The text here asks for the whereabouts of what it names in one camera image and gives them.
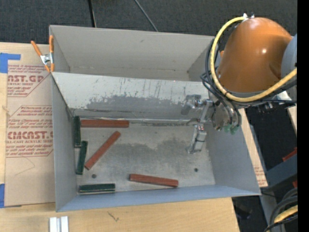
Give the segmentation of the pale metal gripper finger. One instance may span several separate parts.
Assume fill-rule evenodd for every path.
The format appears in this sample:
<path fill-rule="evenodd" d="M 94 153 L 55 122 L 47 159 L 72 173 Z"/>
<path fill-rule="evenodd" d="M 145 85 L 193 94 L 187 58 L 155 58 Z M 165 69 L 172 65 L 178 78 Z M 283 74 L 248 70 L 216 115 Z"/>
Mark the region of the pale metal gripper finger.
<path fill-rule="evenodd" d="M 203 100 L 201 95 L 187 95 L 181 109 L 181 115 L 188 115 L 191 109 L 197 109 L 205 104 L 206 100 Z"/>
<path fill-rule="evenodd" d="M 207 132 L 204 125 L 194 125 L 193 137 L 190 145 L 186 148 L 188 154 L 195 154 L 203 149 Z"/>

